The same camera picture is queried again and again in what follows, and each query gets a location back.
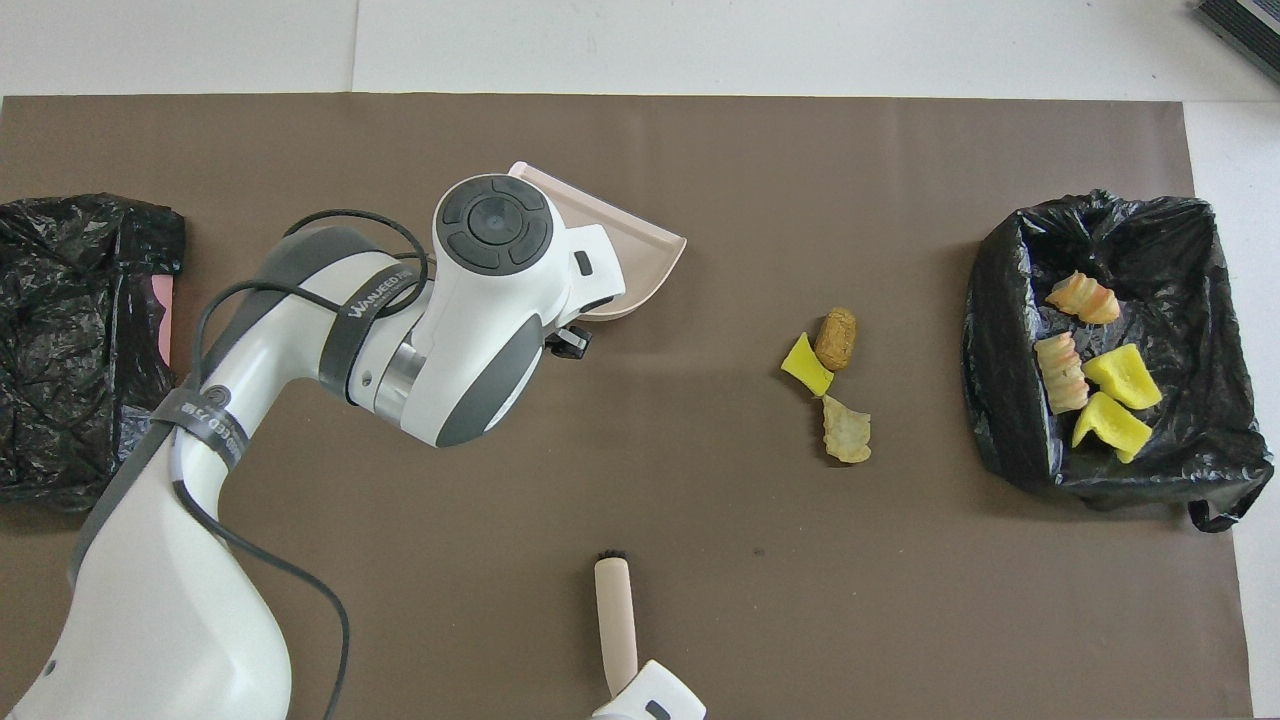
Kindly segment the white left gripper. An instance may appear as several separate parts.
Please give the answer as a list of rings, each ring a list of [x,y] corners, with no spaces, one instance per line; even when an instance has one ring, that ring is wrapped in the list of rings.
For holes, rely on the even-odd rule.
[[[603,225],[553,227],[548,249],[553,290],[548,324],[568,325],[625,293],[618,256]]]

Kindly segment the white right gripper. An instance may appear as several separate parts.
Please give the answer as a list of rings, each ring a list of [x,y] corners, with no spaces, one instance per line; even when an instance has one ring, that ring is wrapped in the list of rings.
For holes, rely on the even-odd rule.
[[[668,667],[646,661],[637,675],[590,719],[705,719],[707,706]]]

